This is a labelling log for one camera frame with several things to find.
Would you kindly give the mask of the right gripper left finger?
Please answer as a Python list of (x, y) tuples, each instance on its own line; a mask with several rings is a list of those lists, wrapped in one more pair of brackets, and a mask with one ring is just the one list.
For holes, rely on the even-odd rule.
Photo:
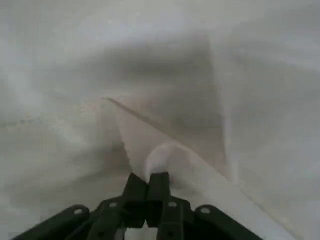
[(15, 236), (16, 240), (123, 240), (128, 228), (146, 219), (147, 184), (131, 173), (121, 195), (93, 211), (75, 204)]

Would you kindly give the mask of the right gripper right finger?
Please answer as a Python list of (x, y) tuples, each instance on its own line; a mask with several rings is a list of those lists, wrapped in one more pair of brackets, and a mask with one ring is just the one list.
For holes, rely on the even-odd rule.
[(157, 240), (255, 240), (257, 235), (213, 205), (191, 208), (171, 195), (167, 172), (153, 173), (146, 195), (146, 223)]

